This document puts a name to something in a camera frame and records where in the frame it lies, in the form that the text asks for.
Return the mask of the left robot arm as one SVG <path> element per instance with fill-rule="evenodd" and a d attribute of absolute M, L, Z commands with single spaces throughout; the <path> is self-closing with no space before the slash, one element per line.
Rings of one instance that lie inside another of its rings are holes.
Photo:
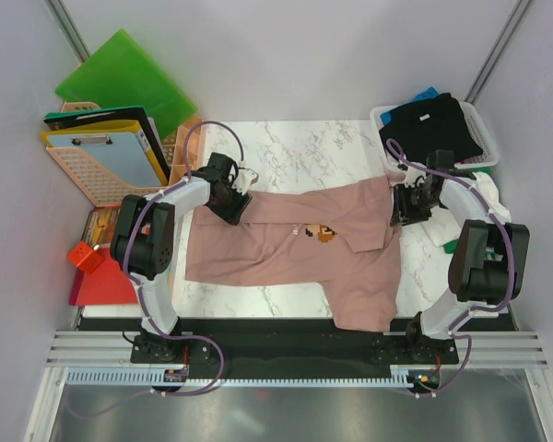
<path fill-rule="evenodd" d="M 213 153 L 205 166 L 187 172 L 170 187 L 123 198 L 110 254 L 135 290 L 142 328 L 156 334 L 151 349 L 162 361 L 176 361 L 184 348 L 182 337 L 172 332 L 178 314 L 167 282 L 176 223 L 195 208 L 206 207 L 225 223 L 237 225 L 258 178 L 243 161 Z"/>

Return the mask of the white t shirt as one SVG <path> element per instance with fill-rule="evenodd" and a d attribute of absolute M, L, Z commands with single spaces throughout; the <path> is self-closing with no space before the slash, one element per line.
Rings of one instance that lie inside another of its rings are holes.
<path fill-rule="evenodd" d="M 477 189 L 487 200 L 499 219 L 507 222 L 512 221 L 510 211 L 501 204 L 500 193 L 493 179 L 485 172 L 474 172 L 477 181 Z M 453 214 L 439 206 L 431 209 L 431 218 L 421 224 L 431 242 L 436 247 L 459 238 L 461 228 Z"/>

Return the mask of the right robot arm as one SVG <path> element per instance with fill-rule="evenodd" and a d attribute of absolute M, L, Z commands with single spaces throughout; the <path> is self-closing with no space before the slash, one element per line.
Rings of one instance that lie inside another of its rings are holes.
<path fill-rule="evenodd" d="M 418 184 L 393 190 L 392 225 L 428 220 L 434 207 L 448 210 L 460 228 L 448 269 L 448 288 L 406 326 L 403 347 L 414 362 L 431 356 L 457 359 L 458 331 L 476 316 L 495 318 L 521 291 L 529 229 L 499 216 L 478 189 L 476 177 L 454 166 L 453 152 L 429 154 Z"/>

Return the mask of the pink t shirt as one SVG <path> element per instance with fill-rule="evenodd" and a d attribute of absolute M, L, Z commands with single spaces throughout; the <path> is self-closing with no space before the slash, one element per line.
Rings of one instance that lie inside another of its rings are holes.
<path fill-rule="evenodd" d="M 231 226 L 194 210 L 185 260 L 191 282 L 229 286 L 319 284 L 335 326 L 388 332 L 401 277 L 400 227 L 385 177 L 284 194 L 253 192 Z"/>

